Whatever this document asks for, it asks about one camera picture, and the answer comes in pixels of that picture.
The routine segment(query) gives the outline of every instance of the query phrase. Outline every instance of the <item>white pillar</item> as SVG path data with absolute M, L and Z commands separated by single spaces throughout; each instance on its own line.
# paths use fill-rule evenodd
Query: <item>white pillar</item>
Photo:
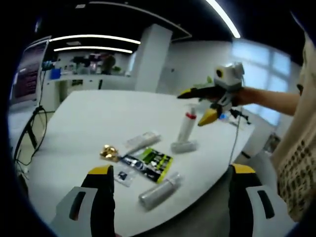
M 156 24 L 143 32 L 131 73 L 136 91 L 156 92 L 171 36 L 172 31 Z

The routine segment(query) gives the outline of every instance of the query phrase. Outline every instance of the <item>patterned shirt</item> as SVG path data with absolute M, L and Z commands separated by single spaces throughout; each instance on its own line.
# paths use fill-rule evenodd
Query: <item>patterned shirt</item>
M 297 85 L 300 101 L 292 124 L 272 155 L 278 194 L 299 221 L 316 197 L 316 50 L 306 36 L 304 64 Z

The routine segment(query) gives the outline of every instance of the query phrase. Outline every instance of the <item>gold wrapped chocolate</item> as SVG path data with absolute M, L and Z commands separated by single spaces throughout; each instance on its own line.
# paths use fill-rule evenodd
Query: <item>gold wrapped chocolate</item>
M 115 147 L 110 145 L 104 145 L 102 151 L 100 152 L 102 159 L 110 160 L 113 162 L 118 162 L 118 151 Z

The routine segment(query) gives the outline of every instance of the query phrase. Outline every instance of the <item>monitor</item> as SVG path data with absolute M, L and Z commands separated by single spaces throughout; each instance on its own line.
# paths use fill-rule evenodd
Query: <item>monitor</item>
M 45 37 L 37 40 L 24 50 L 13 80 L 10 105 L 27 101 L 34 105 L 37 103 L 37 86 L 49 39 Z

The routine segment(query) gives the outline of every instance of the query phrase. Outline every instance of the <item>black ceiling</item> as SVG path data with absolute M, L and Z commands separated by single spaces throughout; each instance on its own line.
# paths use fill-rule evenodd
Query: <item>black ceiling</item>
M 53 38 L 77 34 L 111 35 L 140 40 L 145 28 L 153 23 L 173 31 L 173 40 L 224 40 L 233 36 L 215 10 L 205 0 L 109 0 L 112 4 L 86 4 L 75 9 L 78 1 L 49 6 L 43 13 L 36 38 L 52 35 Z M 277 0 L 217 0 L 236 25 L 242 38 L 264 43 L 302 62 L 304 33 L 284 5 Z M 136 7 L 154 13 L 139 11 Z M 135 51 L 137 44 L 110 39 L 76 39 L 86 46 L 108 46 Z M 61 40 L 50 44 L 50 49 L 66 47 Z

